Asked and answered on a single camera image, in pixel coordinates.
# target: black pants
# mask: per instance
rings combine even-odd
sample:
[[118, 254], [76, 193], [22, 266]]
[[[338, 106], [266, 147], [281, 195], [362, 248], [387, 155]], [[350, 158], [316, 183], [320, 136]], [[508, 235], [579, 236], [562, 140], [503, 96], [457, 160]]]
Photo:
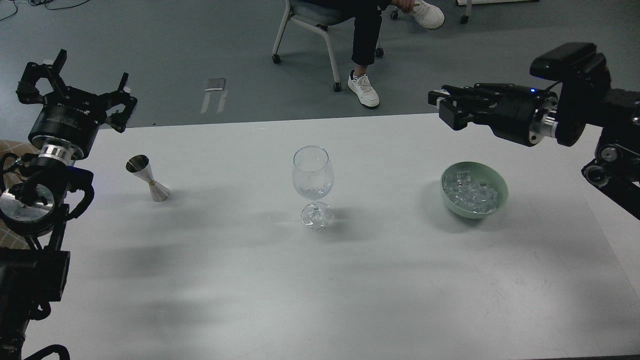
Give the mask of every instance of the black pants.
[[354, 16], [353, 52], [351, 59], [358, 65], [373, 64], [380, 26], [381, 10], [386, 9], [391, 0], [304, 0], [308, 3], [333, 8]]

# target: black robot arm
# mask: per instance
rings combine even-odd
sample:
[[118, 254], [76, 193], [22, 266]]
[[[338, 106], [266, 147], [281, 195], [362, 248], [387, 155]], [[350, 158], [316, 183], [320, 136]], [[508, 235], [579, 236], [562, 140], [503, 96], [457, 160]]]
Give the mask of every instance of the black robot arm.
[[[138, 100], [126, 87], [124, 73], [117, 90], [95, 95], [67, 86], [60, 71], [67, 59], [61, 50], [51, 65], [27, 64], [16, 93], [23, 104], [42, 104], [29, 141], [38, 154], [2, 157], [3, 174], [18, 171], [26, 180], [0, 190], [0, 218], [30, 250], [0, 248], [0, 359], [22, 359], [22, 344], [30, 320], [42, 320], [51, 312], [49, 302], [60, 301], [67, 282], [70, 252], [62, 251], [67, 221], [84, 213], [93, 200], [93, 173], [74, 167], [76, 160], [89, 156], [98, 128], [108, 124], [118, 132], [126, 129]], [[53, 91], [41, 95], [36, 87], [47, 79]], [[114, 106], [122, 112], [110, 115]], [[6, 160], [13, 159], [5, 168]], [[65, 204], [68, 192], [84, 195], [74, 209]], [[38, 237], [51, 234], [46, 246]], [[39, 360], [57, 353], [61, 360], [69, 354], [61, 345], [51, 345], [27, 357]]]

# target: jigger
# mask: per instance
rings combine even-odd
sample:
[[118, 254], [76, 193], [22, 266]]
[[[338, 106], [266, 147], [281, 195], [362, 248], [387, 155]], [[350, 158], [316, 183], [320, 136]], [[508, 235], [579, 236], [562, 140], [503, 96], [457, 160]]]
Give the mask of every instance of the jigger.
[[171, 191], [167, 189], [161, 183], [154, 180], [154, 175], [151, 173], [151, 165], [149, 165], [149, 158], [145, 155], [135, 155], [133, 158], [127, 161], [127, 171], [146, 181], [149, 184], [149, 190], [151, 190], [151, 199], [156, 202], [166, 200]]

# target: empty wine glass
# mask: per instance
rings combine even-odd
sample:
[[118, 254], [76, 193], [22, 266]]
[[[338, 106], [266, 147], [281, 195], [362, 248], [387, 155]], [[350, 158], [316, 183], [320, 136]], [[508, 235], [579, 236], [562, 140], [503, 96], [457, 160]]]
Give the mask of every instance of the empty wine glass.
[[302, 210], [302, 222], [314, 230], [324, 229], [333, 220], [329, 205], [322, 199], [333, 187], [329, 154], [318, 146], [305, 146], [293, 156], [293, 186], [298, 194], [313, 202]]

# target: bowl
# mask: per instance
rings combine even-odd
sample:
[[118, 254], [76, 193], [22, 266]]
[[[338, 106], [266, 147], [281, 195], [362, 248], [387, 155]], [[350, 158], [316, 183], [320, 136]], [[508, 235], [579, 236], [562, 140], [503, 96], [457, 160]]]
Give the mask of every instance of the bowl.
[[[473, 181], [486, 182], [496, 190], [496, 192], [498, 193], [498, 204], [495, 209], [489, 210], [486, 213], [476, 213], [458, 206], [456, 203], [449, 199], [449, 197], [445, 193], [445, 178], [452, 177], [455, 179], [456, 173], [461, 171], [470, 171]], [[498, 174], [498, 172], [494, 169], [484, 164], [475, 163], [473, 161], [463, 161], [461, 163], [455, 163], [448, 167], [447, 170], [444, 170], [442, 176], [440, 177], [440, 193], [442, 194], [442, 200], [444, 201], [447, 208], [449, 208], [455, 214], [465, 218], [486, 218], [489, 215], [500, 210], [509, 198], [509, 189], [502, 176], [500, 176], [500, 174]]]

